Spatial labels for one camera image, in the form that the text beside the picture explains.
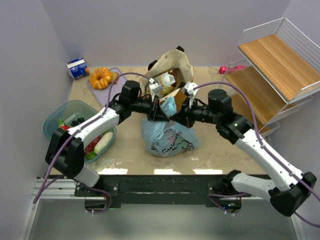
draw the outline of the green plastic container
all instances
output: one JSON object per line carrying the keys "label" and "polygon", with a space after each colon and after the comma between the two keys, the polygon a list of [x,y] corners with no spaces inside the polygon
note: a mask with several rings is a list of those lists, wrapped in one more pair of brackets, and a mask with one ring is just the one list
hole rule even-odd
{"label": "green plastic container", "polygon": [[[68,101],[59,107],[54,113],[52,113],[48,119],[44,122],[43,125],[43,133],[48,138],[51,139],[54,131],[59,127],[57,120],[59,118],[62,119],[65,125],[71,126],[71,122],[73,120],[77,120],[78,118],[84,118],[84,120],[88,120],[92,116],[96,115],[98,112],[94,110],[89,105],[85,104],[80,100],[72,100]],[[117,130],[115,127],[112,127],[108,130],[108,132],[112,132],[113,136],[109,143],[103,148],[99,154],[97,154],[93,159],[86,159],[84,157],[84,163],[89,164],[96,161],[115,141]]]}

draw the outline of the wooden shelf board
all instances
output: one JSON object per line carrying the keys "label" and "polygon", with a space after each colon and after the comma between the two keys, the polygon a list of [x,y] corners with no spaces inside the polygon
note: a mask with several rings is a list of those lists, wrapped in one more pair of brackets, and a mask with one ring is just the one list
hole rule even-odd
{"label": "wooden shelf board", "polygon": [[[242,116],[244,116],[246,119],[248,119],[252,124],[254,123],[254,119],[252,117],[251,111],[249,109],[249,106],[247,105],[246,101],[243,99],[243,97],[237,93],[235,95],[231,96],[232,99],[232,107],[233,110],[237,113],[240,114]],[[264,126],[259,119],[256,119],[256,123],[258,125],[258,129],[260,131],[260,129],[262,129],[262,127]],[[263,134],[267,131],[269,131],[270,128],[269,127],[265,127],[260,134]]]}
{"label": "wooden shelf board", "polygon": [[320,81],[320,74],[275,34],[238,48],[287,101],[302,88]]}
{"label": "wooden shelf board", "polygon": [[240,88],[249,98],[256,117],[263,125],[286,105],[253,66],[226,74],[225,78],[229,83]]}

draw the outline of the light blue plastic bag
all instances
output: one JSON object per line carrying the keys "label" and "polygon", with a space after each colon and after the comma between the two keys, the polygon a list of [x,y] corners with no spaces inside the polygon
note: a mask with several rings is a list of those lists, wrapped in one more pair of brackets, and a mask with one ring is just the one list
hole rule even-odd
{"label": "light blue plastic bag", "polygon": [[[167,98],[161,105],[161,109],[167,116],[175,114],[177,112],[175,99]],[[144,119],[141,122],[141,129],[145,150],[159,157],[191,151],[200,145],[200,140],[193,128],[186,128],[174,121],[159,122]]]}

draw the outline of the beige table surface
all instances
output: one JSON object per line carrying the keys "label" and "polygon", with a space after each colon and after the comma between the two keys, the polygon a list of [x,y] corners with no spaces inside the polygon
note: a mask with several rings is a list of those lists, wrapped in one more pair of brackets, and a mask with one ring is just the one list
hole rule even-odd
{"label": "beige table surface", "polygon": [[[90,72],[92,73],[94,69],[95,67],[91,67]],[[119,67],[119,69],[122,73],[147,72],[146,67]],[[197,84],[222,79],[218,67],[195,67],[194,72],[193,81]],[[128,75],[126,78],[137,81],[140,79],[134,75]],[[100,111],[102,107],[87,87],[88,79],[89,76],[86,76],[73,82],[68,100],[81,100]],[[198,98],[207,103],[208,92],[212,88],[214,87],[208,86],[200,89]],[[117,135],[113,145],[97,161],[87,165],[101,174],[125,171],[131,175],[151,175],[155,170],[159,173],[158,169],[168,169],[169,172],[175,171],[181,174],[195,174],[194,170],[217,170],[217,174],[227,174],[233,169],[248,174],[265,173],[246,153],[219,136],[214,125],[206,123],[196,122],[194,125],[196,134],[201,140],[198,149],[171,157],[150,155],[145,151],[141,134],[140,123],[145,117],[143,114],[132,113],[130,118],[116,127]],[[51,174],[60,173],[53,169]]]}

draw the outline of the glazed donut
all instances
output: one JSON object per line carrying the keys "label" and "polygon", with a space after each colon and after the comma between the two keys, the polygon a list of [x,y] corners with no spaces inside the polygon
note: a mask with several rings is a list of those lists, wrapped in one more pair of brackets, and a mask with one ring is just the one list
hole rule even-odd
{"label": "glazed donut", "polygon": [[117,72],[109,71],[106,67],[100,67],[93,71],[89,82],[92,88],[101,90],[105,89],[118,75]]}

